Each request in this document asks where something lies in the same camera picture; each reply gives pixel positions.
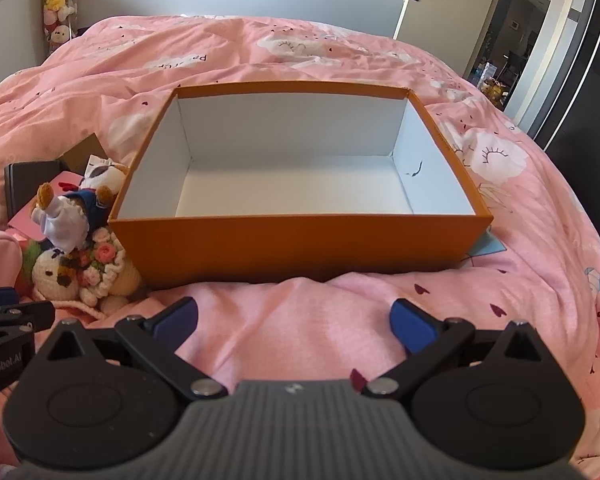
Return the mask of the crochet bear with flowers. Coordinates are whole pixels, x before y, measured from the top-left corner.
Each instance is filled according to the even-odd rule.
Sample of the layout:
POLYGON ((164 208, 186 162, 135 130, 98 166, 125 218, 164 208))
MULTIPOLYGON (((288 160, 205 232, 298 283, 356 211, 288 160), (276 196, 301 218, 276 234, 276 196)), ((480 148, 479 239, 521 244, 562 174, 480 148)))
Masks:
POLYGON ((81 249, 65 254, 48 240, 23 249, 22 276, 36 301, 103 320, 142 292, 143 279, 109 228, 96 230, 81 249))

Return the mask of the duck plush blue outfit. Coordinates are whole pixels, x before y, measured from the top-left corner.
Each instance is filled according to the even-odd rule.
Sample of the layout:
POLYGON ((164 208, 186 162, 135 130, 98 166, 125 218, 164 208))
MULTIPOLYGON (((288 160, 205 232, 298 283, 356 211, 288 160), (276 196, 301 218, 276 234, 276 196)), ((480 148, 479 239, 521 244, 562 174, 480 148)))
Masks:
POLYGON ((56 195, 49 183, 43 183, 36 192, 31 220, 50 244, 70 254, 82 249, 91 234, 106 224, 115 198, 106 186, 56 195))

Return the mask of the black box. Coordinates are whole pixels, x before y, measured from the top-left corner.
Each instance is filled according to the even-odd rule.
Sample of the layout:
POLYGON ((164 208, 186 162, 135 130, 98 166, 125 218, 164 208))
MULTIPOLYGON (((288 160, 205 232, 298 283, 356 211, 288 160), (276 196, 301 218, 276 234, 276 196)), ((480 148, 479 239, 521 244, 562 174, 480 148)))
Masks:
POLYGON ((7 219, 10 220, 35 196, 44 182, 50 182, 68 166, 59 159, 12 162, 4 168, 7 219))

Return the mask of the gold gift box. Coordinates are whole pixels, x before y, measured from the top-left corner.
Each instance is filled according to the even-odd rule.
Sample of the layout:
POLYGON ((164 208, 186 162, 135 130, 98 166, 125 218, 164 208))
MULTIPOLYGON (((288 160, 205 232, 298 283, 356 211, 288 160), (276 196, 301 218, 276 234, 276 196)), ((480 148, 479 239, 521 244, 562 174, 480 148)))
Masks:
POLYGON ((70 148, 58 160, 63 170, 75 174, 84 174, 92 155, 102 159, 107 158, 107 154, 95 133, 91 133, 73 148, 70 148))

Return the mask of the blue paper piece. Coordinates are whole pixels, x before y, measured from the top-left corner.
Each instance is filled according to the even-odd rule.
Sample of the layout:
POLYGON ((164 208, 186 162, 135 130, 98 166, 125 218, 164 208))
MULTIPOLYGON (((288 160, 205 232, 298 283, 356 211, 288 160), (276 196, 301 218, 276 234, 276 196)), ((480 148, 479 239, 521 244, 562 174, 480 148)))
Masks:
POLYGON ((469 258, 477 258, 499 254, 500 252, 506 252, 506 246, 493 234, 491 228, 487 228, 486 232, 468 250, 467 255, 469 258))

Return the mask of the orange cardboard box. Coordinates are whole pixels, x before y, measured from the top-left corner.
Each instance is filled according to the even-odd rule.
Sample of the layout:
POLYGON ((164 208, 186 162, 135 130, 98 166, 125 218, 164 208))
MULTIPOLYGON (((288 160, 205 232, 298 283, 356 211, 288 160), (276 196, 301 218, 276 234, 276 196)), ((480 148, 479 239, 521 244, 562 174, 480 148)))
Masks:
POLYGON ((175 89, 109 224, 163 289, 449 269, 492 220, 413 91, 279 80, 175 89))

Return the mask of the pink bed duvet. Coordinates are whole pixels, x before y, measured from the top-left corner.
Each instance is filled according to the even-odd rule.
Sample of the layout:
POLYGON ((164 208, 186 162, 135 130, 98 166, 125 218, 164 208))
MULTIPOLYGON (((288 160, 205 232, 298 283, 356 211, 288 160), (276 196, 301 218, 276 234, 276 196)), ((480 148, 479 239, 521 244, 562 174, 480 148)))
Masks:
POLYGON ((600 479, 600 237, 524 132, 427 52, 280 18, 107 18, 0 83, 4 168, 96 134, 129 170, 111 220, 200 321, 178 352, 229 387, 372 377, 394 300, 533 325, 577 390, 600 479))

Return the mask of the dark wardrobe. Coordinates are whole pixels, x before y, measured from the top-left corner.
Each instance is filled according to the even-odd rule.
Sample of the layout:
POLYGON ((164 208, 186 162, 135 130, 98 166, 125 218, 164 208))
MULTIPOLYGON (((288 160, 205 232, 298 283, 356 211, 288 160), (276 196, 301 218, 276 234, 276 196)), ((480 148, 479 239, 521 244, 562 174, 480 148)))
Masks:
POLYGON ((600 0, 588 0, 583 17, 578 53, 534 140, 576 193, 600 236, 600 0))

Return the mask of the plush toy column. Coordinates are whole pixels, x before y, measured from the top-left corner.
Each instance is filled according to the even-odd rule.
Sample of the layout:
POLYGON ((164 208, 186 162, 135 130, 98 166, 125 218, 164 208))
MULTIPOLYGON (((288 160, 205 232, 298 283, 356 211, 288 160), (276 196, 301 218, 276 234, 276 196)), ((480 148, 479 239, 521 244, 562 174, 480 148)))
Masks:
POLYGON ((43 26, 48 52, 76 36, 78 0, 43 0, 43 26))

